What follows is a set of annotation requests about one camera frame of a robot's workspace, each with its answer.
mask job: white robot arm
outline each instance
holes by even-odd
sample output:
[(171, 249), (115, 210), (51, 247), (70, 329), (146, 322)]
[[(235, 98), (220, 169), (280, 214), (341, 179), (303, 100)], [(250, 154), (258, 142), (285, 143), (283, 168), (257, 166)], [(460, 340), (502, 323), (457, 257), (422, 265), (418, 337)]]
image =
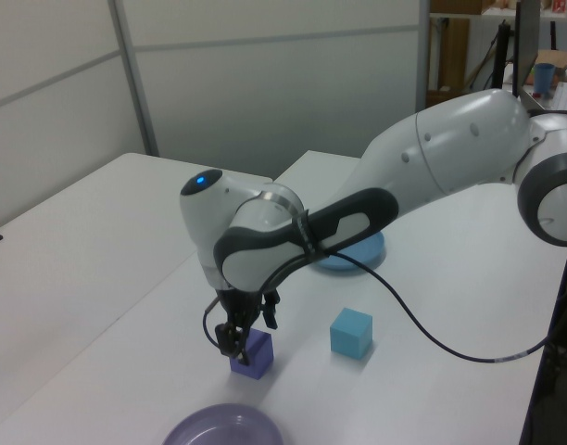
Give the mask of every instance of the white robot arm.
[[(221, 171), (192, 178), (181, 206), (228, 313), (228, 324), (216, 329), (222, 353), (244, 355), (245, 329), (261, 310), (272, 318), (274, 289), (294, 270), (427, 203), (489, 182), (515, 184), (528, 227), (567, 246), (567, 115), (529, 118), (501, 90), (428, 108), (376, 137), (334, 197), (310, 212), (282, 185), (257, 187)], [(263, 295), (269, 304), (261, 305)]]

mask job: blue cup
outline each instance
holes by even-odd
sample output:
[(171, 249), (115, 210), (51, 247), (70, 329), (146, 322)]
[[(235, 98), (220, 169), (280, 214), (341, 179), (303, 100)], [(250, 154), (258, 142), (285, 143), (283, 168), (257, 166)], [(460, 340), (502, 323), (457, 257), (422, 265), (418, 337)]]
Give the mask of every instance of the blue cup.
[(535, 86), (533, 91), (538, 94), (544, 94), (549, 91), (551, 87), (551, 80), (555, 73), (555, 65), (550, 63), (537, 63), (534, 68), (535, 71)]

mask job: black cable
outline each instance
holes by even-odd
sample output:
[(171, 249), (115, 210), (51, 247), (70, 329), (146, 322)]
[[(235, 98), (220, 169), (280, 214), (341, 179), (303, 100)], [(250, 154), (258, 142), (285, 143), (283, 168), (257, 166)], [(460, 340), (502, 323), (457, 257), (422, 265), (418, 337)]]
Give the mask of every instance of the black cable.
[(211, 342), (211, 344), (213, 346), (215, 346), (216, 348), (219, 348), (220, 345), (209, 334), (209, 331), (208, 331), (208, 315), (213, 310), (213, 308), (216, 306), (216, 304), (218, 304), (218, 301), (220, 301), (220, 297), (214, 298), (213, 301), (211, 301), (211, 303), (209, 303), (209, 306), (207, 306), (206, 309), (203, 311), (203, 332), (206, 334), (206, 337)]
[(551, 332), (551, 335), (543, 338), (541, 341), (539, 341), (536, 345), (534, 345), (532, 348), (528, 349), (528, 350), (524, 350), (522, 352), (519, 352), (518, 354), (514, 354), (514, 355), (509, 355), (507, 357), (499, 357), (496, 359), (480, 359), (478, 357), (472, 357), (470, 355), (465, 355), (465, 354), (461, 354), (460, 352), (456, 352), (455, 350), (449, 348), (448, 346), (446, 346), (444, 343), (440, 342), (440, 340), (437, 340), (434, 336), (432, 336), (432, 334), (430, 334), (423, 326), (422, 324), (418, 321), (418, 319), (415, 317), (415, 315), (413, 315), (413, 312), (410, 311), (410, 309), (407, 307), (407, 304), (405, 304), (405, 301), (403, 301), (403, 299), (398, 295), (398, 293), (395, 291), (395, 289), (389, 285), (382, 276), (380, 276), (378, 273), (376, 273), (375, 271), (373, 271), (370, 267), (362, 264), (359, 261), (354, 260), (351, 257), (348, 257), (347, 255), (344, 255), (343, 253), (334, 253), (332, 254), (333, 256), (337, 257), (337, 258), (341, 258), (345, 261), (349, 261), (352, 264), (358, 266), (362, 271), (365, 271), (367, 273), (369, 273), (370, 275), (372, 275), (374, 278), (376, 278), (376, 280), (378, 280), (380, 283), (382, 283), (384, 285), (384, 287), (386, 287), (388, 289), (388, 291), (393, 294), (393, 297), (395, 297), (395, 299), (397, 300), (398, 304), (401, 305), (401, 307), (403, 308), (403, 310), (405, 311), (405, 313), (408, 315), (408, 317), (412, 320), (412, 322), (415, 323), (415, 325), (420, 329), (420, 331), (422, 331), (422, 333), (428, 337), (433, 343), (436, 344), (436, 346), (442, 348), (443, 350), (445, 350), (446, 352), (459, 357), (460, 359), (463, 360), (467, 360), (469, 362), (478, 362), (478, 363), (502, 363), (502, 362), (512, 362), (514, 360), (518, 360), (521, 359), (522, 357), (526, 357), (527, 355), (532, 354), (533, 352), (541, 349), (542, 347), (544, 347), (553, 337), (555, 337), (558, 332), (561, 330), (561, 328), (567, 323), (567, 308), (566, 308), (566, 312), (562, 315), (562, 317), (560, 318), (560, 322), (555, 326), (555, 328), (553, 329), (553, 331)]
[(484, 83), (484, 90), (487, 89), (487, 86), (489, 85), (489, 83), (490, 83), (492, 77), (494, 77), (494, 72), (493, 72), (493, 71), (491, 71), (491, 73), (489, 74), (489, 77), (487, 78), (487, 80), (486, 80), (485, 83)]
[(491, 41), (491, 43), (489, 44), (489, 48), (487, 48), (487, 52), (485, 53), (484, 58), (481, 60), (481, 63), (479, 64), (479, 70), (477, 70), (477, 72), (475, 73), (475, 77), (472, 78), (471, 83), (469, 84), (469, 89), (472, 90), (473, 86), (475, 85), (475, 81), (477, 80), (477, 77), (479, 77), (479, 73), (481, 72), (481, 68), (484, 67), (485, 63), (487, 63), (487, 60), (489, 60), (489, 53), (491, 52), (491, 48), (494, 47), (494, 45), (496, 44), (496, 40), (498, 39), (498, 32), (496, 32), (496, 35), (494, 36), (494, 39)]

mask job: white partition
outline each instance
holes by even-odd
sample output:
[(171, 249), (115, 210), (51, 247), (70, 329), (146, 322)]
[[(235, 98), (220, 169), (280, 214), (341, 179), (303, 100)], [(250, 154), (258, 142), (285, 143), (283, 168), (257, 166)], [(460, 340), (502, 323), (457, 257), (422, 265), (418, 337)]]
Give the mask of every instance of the white partition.
[(0, 100), (118, 49), (106, 0), (0, 0)]
[(415, 109), (416, 32), (137, 55), (164, 158), (279, 176), (307, 150), (361, 156)]
[(416, 109), (425, 2), (123, 0), (160, 156), (276, 177)]
[(119, 57), (0, 107), (0, 225), (142, 139)]
[(0, 0), (0, 226), (144, 152), (107, 0)]
[(135, 46), (419, 25), (419, 1), (123, 0)]

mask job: monitor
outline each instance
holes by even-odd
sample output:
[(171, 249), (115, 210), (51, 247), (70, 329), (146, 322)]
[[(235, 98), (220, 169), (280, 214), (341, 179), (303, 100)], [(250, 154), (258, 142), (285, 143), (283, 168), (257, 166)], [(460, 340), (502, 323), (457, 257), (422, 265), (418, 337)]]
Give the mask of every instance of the monitor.
[(512, 93), (516, 97), (528, 96), (523, 87), (538, 55), (540, 19), (541, 0), (518, 0), (514, 21), (512, 73)]

